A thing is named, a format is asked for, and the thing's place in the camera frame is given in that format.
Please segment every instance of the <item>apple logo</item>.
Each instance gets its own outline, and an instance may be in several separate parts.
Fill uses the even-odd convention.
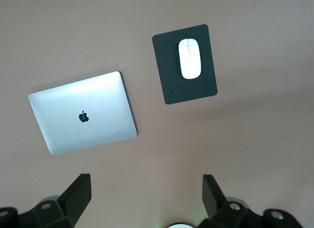
[[[86,116],[87,113],[84,113],[84,110],[82,111],[82,113],[78,116],[79,119],[84,123],[87,122],[89,120],[89,118]]]

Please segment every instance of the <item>computer mouse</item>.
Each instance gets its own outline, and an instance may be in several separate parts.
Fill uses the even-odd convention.
[[[179,42],[179,57],[182,76],[197,78],[201,74],[201,55],[195,39],[186,38]]]

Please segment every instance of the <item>black mouse pad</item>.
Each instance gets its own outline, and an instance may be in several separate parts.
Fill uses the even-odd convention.
[[[181,73],[179,42],[195,39],[201,56],[201,74],[185,79]],[[217,94],[217,84],[207,25],[184,28],[153,37],[157,66],[166,104],[190,101]]]

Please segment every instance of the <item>silver laptop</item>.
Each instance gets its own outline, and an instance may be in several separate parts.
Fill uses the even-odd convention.
[[[28,99],[52,155],[137,135],[118,71],[29,94]]]

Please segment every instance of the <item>beige surface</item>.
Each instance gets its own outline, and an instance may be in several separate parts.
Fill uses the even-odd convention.
[[[90,173],[77,228],[199,224],[202,175],[313,227],[314,0],[0,0],[0,206]],[[152,36],[207,24],[218,94],[166,105]],[[58,156],[31,92],[121,71],[139,135]]]

